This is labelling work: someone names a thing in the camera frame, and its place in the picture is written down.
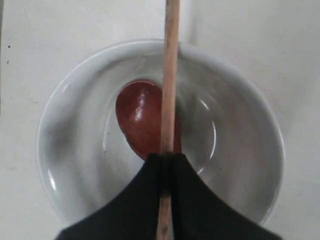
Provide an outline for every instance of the dark spot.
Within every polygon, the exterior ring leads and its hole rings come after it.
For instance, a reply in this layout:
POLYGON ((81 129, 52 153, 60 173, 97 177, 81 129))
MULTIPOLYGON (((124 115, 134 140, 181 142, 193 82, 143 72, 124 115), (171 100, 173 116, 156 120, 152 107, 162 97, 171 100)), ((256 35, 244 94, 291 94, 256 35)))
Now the dark spot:
POLYGON ((161 233, 162 233, 163 235, 165 235, 167 232, 168 232, 168 226, 165 225, 165 226, 163 226, 163 227, 161 228, 161 233))

